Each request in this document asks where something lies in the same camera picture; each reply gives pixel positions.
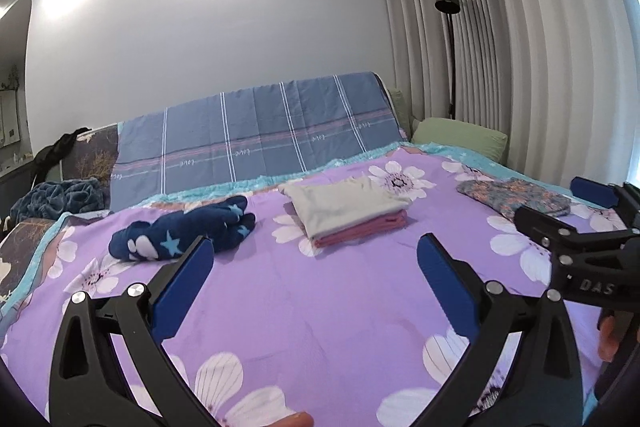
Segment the person's right hand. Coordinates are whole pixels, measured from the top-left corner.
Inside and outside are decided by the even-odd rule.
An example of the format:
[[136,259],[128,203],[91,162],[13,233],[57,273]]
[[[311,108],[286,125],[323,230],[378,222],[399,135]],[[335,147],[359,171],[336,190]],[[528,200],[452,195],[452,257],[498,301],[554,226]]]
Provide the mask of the person's right hand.
[[603,362],[611,363],[616,355],[620,342],[615,335],[616,320],[613,314],[600,320],[598,355]]

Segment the person's left hand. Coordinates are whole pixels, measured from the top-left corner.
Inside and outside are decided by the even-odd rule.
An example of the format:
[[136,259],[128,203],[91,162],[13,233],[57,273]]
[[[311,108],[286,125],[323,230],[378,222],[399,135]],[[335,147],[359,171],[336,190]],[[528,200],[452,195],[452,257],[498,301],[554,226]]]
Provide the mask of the person's left hand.
[[314,419],[307,412],[298,412],[281,418],[268,427],[314,427]]

